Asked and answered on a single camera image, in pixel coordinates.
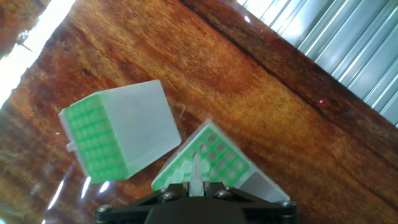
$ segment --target metal sheet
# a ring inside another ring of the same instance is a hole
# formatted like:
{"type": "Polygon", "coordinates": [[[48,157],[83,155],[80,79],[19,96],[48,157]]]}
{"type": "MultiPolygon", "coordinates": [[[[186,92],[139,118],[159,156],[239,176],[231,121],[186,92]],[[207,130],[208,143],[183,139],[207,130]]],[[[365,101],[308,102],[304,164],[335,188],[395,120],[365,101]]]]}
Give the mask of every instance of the metal sheet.
{"type": "Polygon", "coordinates": [[[389,34],[379,49],[367,61],[348,88],[361,99],[370,92],[371,88],[384,75],[398,57],[398,24],[389,34]]]}
{"type": "Polygon", "coordinates": [[[305,34],[305,31],[312,29],[314,20],[329,3],[331,1],[308,0],[281,36],[295,47],[300,45],[300,38],[305,34]]]}
{"type": "Polygon", "coordinates": [[[392,124],[398,124],[398,92],[390,100],[388,105],[381,111],[381,115],[389,120],[392,124]]]}
{"type": "Polygon", "coordinates": [[[398,122],[398,0],[238,2],[369,106],[398,122]]]}
{"type": "Polygon", "coordinates": [[[386,1],[361,1],[314,61],[331,73],[356,40],[379,14],[386,1]]]}
{"type": "Polygon", "coordinates": [[[398,91],[397,74],[398,58],[365,98],[365,102],[377,112],[380,112],[398,91]]]}

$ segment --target screw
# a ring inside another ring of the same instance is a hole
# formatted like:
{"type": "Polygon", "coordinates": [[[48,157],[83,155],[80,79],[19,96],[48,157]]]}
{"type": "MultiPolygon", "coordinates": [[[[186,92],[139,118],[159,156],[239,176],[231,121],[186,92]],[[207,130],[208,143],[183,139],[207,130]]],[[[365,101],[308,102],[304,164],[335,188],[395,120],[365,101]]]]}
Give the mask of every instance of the screw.
{"type": "Polygon", "coordinates": [[[219,190],[214,194],[214,196],[217,198],[226,198],[229,197],[230,195],[231,193],[227,190],[219,190]]]}
{"type": "Polygon", "coordinates": [[[296,205],[295,202],[292,202],[291,200],[287,200],[287,199],[280,200],[279,203],[281,206],[284,206],[284,207],[289,206],[289,205],[296,205]]]}
{"type": "Polygon", "coordinates": [[[112,209],[112,205],[102,205],[97,209],[99,212],[107,212],[112,209]]]}
{"type": "Polygon", "coordinates": [[[162,199],[164,199],[164,200],[170,200],[170,199],[175,198],[176,196],[177,195],[174,192],[166,192],[161,195],[162,199]]]}

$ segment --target wood grain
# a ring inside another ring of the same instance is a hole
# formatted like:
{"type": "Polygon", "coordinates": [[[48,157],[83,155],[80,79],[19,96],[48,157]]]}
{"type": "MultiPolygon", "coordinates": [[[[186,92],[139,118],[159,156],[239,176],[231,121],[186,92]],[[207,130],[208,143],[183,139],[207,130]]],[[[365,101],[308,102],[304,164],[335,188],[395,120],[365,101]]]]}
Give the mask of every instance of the wood grain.
{"type": "Polygon", "coordinates": [[[0,111],[0,217],[86,223],[101,204],[149,194],[164,159],[82,197],[57,114],[158,79],[183,139],[213,118],[297,202],[302,223],[396,223],[397,130],[237,5],[183,3],[76,2],[0,111]]]}

